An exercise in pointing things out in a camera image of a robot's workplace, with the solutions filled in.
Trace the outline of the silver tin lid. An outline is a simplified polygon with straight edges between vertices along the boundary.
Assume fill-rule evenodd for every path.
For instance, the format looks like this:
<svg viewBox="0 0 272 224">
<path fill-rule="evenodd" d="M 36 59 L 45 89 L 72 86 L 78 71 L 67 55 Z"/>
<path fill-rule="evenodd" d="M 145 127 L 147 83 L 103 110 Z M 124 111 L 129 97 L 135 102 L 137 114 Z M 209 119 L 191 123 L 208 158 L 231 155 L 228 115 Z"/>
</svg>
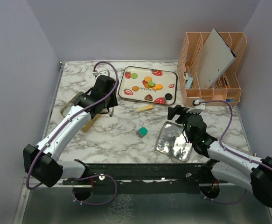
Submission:
<svg viewBox="0 0 272 224">
<path fill-rule="evenodd" d="M 183 135 L 183 127 L 169 121 L 163 124 L 154 148 L 182 162 L 187 162 L 192 152 L 191 144 Z"/>
</svg>

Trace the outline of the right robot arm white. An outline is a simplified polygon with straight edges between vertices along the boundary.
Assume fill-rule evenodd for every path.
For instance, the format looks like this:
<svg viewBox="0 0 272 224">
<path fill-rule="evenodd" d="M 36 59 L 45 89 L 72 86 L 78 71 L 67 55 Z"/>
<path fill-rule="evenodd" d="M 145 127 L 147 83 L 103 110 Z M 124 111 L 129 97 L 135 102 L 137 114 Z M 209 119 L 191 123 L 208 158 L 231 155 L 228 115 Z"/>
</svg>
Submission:
<svg viewBox="0 0 272 224">
<path fill-rule="evenodd" d="M 223 144 L 222 138 L 207 133 L 201 112 L 206 102 L 196 100 L 193 108 L 176 105 L 168 108 L 167 118 L 178 116 L 185 139 L 200 155 L 209 159 L 211 166 L 201 170 L 205 182 L 214 179 L 233 183 L 251 192 L 264 206 L 272 208 L 272 157 L 262 159 L 244 154 Z"/>
</svg>

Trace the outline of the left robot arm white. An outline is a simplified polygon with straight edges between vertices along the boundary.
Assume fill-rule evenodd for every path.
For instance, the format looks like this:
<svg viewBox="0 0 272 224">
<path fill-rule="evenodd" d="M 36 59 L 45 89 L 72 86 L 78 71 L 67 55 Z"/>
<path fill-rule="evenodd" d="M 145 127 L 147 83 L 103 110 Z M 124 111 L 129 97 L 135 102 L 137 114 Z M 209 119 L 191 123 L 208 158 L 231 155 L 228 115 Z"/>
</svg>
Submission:
<svg viewBox="0 0 272 224">
<path fill-rule="evenodd" d="M 34 177 L 47 187 L 54 186 L 64 178 L 74 178 L 79 184 L 88 182 L 90 173 L 82 162 L 74 161 L 68 165 L 58 164 L 62 151 L 97 114 L 104 109 L 118 105 L 116 90 L 118 79 L 100 75 L 87 92 L 73 101 L 60 124 L 35 146 L 26 145 L 23 149 L 24 169 L 29 177 Z"/>
</svg>

